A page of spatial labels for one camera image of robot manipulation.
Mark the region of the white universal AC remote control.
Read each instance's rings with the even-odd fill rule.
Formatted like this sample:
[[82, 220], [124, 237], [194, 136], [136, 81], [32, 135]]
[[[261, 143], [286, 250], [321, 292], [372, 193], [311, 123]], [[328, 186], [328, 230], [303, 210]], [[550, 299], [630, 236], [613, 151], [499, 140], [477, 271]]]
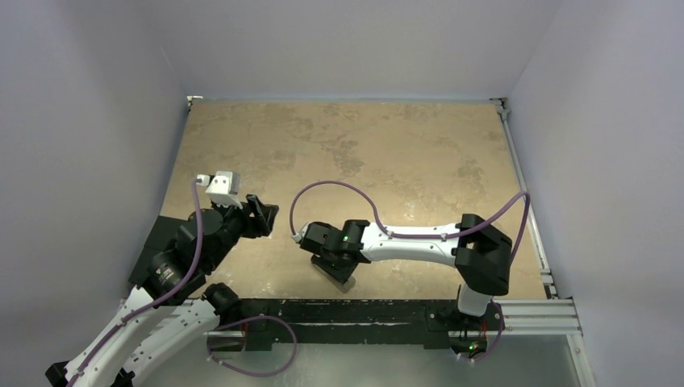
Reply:
[[356, 284], [353, 272], [357, 268], [357, 263], [335, 264], [321, 256], [313, 255], [311, 264], [342, 293], [347, 293]]

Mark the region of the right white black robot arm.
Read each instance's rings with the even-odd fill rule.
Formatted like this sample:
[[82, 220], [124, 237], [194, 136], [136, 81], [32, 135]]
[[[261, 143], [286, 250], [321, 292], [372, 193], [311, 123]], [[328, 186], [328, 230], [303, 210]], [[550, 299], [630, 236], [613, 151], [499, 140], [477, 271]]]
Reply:
[[457, 292], [453, 317], [464, 328], [481, 322], [492, 298], [510, 289], [514, 244], [476, 214], [434, 227], [385, 227], [361, 219], [349, 219], [341, 228], [311, 222], [295, 232], [293, 239], [343, 292], [353, 286], [359, 264], [413, 260], [455, 268], [464, 283]]

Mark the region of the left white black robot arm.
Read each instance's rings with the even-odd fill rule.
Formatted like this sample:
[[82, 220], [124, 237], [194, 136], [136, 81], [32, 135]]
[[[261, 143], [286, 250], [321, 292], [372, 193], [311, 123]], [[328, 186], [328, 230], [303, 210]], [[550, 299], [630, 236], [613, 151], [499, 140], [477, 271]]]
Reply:
[[52, 386], [140, 386], [171, 356], [208, 331], [248, 327], [243, 302], [206, 277], [242, 238], [271, 234], [279, 211], [254, 194], [245, 202], [195, 208], [188, 219], [157, 218], [123, 306], [76, 358], [52, 364]]

